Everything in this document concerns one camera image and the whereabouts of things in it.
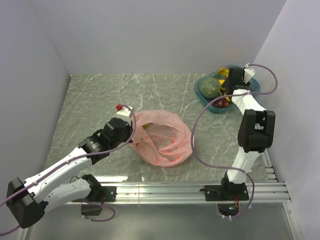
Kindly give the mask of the yellow banana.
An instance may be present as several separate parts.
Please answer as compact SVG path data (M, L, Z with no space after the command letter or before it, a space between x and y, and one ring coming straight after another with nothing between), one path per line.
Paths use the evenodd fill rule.
M224 78L227 78L229 75L229 69L226 67L222 67L217 71L217 74L220 76L224 76Z

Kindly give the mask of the dark red apple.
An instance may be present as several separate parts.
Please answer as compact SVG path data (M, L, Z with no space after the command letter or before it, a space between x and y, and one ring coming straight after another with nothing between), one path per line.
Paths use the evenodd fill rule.
M223 109L229 106L229 102L226 98L219 99L212 104L215 108Z

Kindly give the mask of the pink plastic bag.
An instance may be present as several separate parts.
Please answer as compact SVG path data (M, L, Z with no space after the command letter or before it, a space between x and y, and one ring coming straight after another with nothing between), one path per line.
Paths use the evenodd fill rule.
M145 162L170 168L193 153L191 131L176 113L146 110L137 112L135 117L136 130L129 146Z

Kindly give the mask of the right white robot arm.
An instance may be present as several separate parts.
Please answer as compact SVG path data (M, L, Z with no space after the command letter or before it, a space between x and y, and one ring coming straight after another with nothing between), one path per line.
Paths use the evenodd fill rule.
M247 174L256 159L273 143L276 115L266 110L252 96L249 80L254 71L249 67L230 67L222 88L242 114L237 142L239 149L230 169L221 180L223 201L248 200Z

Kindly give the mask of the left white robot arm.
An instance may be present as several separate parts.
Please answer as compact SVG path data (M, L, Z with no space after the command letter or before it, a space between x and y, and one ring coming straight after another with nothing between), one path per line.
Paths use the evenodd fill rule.
M46 212L66 202L97 200L101 195L101 184L93 176L85 175L76 183L63 182L108 157L122 143L131 143L133 123L130 116L114 117L51 167L25 180L18 177L11 180L3 203L18 226L22 229L31 227Z

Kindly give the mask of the green netted melon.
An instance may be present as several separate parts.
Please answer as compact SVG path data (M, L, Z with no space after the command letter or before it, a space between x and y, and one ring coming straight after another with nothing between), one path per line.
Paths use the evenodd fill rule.
M214 77L210 77L203 80L200 84L200 93L207 99L214 99L219 95L220 87L221 85L219 80Z

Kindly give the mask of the teal plastic tray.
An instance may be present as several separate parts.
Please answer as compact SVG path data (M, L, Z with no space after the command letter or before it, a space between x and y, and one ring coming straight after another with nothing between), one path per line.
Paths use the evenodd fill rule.
M201 92L200 92L200 85L203 82L203 80L208 79L208 78L215 78L218 80L221 79L226 79L224 76L221 76L218 74L218 70L214 71L202 78L200 78L199 80L197 80L194 84L194 92L196 94L196 96L198 97L198 99L200 100L200 102L206 106L209 102L212 101L212 99L208 99L202 96ZM259 92L260 91L260 84L258 83L258 81L253 77L250 81L249 81L250 85L250 89L254 92ZM211 105L207 110L213 114L222 114L225 113L231 109L235 108L235 104L233 104L232 102L229 102L229 106L226 108L216 108L213 105Z

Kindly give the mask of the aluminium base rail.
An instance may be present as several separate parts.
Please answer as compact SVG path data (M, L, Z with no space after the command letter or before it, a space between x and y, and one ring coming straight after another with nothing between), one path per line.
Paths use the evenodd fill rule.
M267 203L283 203L283 208L285 212L286 219L288 221L289 229L292 233L292 239L294 240L303 240L303 236L296 219L292 204L291 198L289 196L289 192L287 186L284 182L280 182L277 180L277 177L274 173L274 168L269 158L268 152L265 151L258 159L263 159L265 171L268 175L268 181L264 182L255 182L254 189L254 199L250 203L250 206L247 210L240 215L241 211L245 210L247 206L247 202L245 200L241 200L241 204L244 206L240 207L239 214L236 218L232 218L231 216L222 216L218 211L217 214L224 221L236 221L236 220L245 220L245 217L249 217L250 209L252 204L267 204ZM58 174L63 173L63 177L65 178L61 183L65 180L70 180L73 176L78 174L79 172L85 170L86 168L90 168L88 163L82 167L76 167L77 163L80 160L75 160L74 162L69 161L69 164L62 166L57 169L56 172L52 173L53 176L57 177ZM44 171L35 176L32 176L31 182L25 183L25 185L29 183L33 183L33 181L37 181L40 185L40 177L49 173L49 170L53 170L54 167L58 167L58 163L55 163L53 166L48 167ZM227 205L232 204L233 201L206 201L205 194L208 195L206 191L200 191L200 189L204 188L205 185L219 186L219 182L177 182L177 181L167 181L167 182L125 182L120 181L120 177L116 176L96 176L95 177L100 184L105 187L116 186L116 193L113 194L115 202L111 202L111 204L136 204L136 205L174 205L174 204L217 204L217 205Z

